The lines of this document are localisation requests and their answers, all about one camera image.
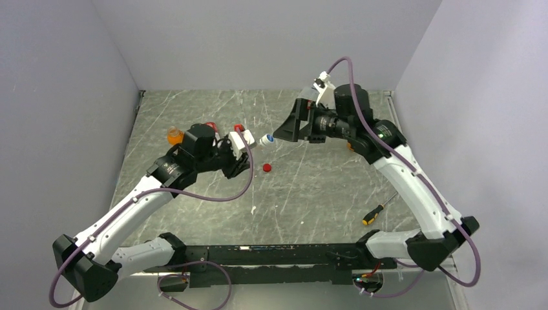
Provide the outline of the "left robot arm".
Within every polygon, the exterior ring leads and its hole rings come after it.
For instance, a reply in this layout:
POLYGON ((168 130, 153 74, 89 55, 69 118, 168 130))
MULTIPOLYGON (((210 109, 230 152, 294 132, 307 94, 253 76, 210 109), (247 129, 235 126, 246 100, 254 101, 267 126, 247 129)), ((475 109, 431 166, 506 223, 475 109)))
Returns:
POLYGON ((257 142, 242 125, 221 137, 214 127, 197 123, 178 134, 169 132, 168 138, 171 148, 126 197, 89 228, 74 237, 61 235, 53 243, 58 270, 49 290, 51 306, 61 307, 54 297, 60 278, 75 288, 79 298, 93 302, 134 273, 160 266, 181 269, 187 247, 172 233, 132 247, 124 247, 123 242, 158 209, 186 195, 199 174, 221 171, 231 179, 253 168, 251 151, 257 142))

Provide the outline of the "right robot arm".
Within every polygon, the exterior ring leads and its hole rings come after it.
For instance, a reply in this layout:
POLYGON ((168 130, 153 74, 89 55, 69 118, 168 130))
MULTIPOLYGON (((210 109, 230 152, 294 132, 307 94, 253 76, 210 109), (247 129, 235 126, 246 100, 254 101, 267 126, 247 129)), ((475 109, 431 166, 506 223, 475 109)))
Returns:
POLYGON ((473 234, 479 223, 463 217, 443 198, 437 199, 423 183, 412 150, 394 123, 376 119, 368 92, 360 85, 334 90, 334 107, 316 103, 317 89, 305 88, 273 136, 278 140, 324 143, 326 138, 346 140, 350 148, 378 170, 409 206, 418 229, 403 232, 374 230, 358 241, 356 259, 371 268, 381 258, 411 259, 426 271, 436 270, 473 234))

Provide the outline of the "blue white bottle cap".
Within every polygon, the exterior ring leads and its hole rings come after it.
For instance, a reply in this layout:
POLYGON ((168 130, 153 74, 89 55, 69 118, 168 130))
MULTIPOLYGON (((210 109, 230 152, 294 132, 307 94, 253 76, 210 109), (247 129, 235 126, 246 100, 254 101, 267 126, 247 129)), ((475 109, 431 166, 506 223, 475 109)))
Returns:
POLYGON ((275 142, 274 137, 271 134, 265 134, 258 140, 258 144, 267 147, 275 142))

